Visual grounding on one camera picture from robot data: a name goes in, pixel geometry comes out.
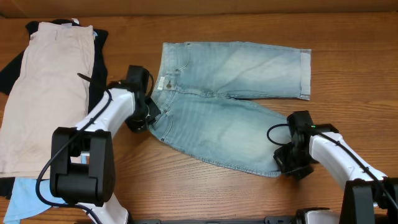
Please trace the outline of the light blue denim shorts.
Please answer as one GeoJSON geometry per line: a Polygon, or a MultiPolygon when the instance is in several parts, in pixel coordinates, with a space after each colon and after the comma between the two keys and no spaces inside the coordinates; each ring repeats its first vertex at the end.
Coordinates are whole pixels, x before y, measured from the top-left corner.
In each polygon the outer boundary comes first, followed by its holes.
{"type": "Polygon", "coordinates": [[[201,161],[278,177],[273,158],[290,140],[286,117],[260,99],[308,100],[311,50],[252,42],[165,43],[151,133],[201,161]]]}

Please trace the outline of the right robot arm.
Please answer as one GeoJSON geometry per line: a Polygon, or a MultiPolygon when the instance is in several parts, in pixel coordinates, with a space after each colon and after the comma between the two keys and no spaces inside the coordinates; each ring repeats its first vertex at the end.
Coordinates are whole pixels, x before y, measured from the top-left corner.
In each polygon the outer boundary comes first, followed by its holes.
{"type": "Polygon", "coordinates": [[[274,160],[283,175],[301,180],[321,164],[343,189],[341,212],[313,207],[267,223],[397,224],[397,179],[373,168],[350,148],[332,124],[314,124],[308,111],[287,117],[291,140],[279,144],[274,160]]]}

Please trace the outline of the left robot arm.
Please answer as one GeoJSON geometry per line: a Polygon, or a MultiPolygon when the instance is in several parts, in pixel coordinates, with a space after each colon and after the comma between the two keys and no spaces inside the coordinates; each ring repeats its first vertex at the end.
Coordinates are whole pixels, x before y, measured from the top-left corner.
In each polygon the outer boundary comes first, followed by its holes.
{"type": "Polygon", "coordinates": [[[131,213],[114,195],[113,137],[123,124],[134,133],[149,129],[160,110],[150,95],[152,74],[131,65],[125,79],[111,82],[100,102],[72,128],[52,134],[50,192],[64,205],[86,212],[94,223],[132,223],[131,213]]]}

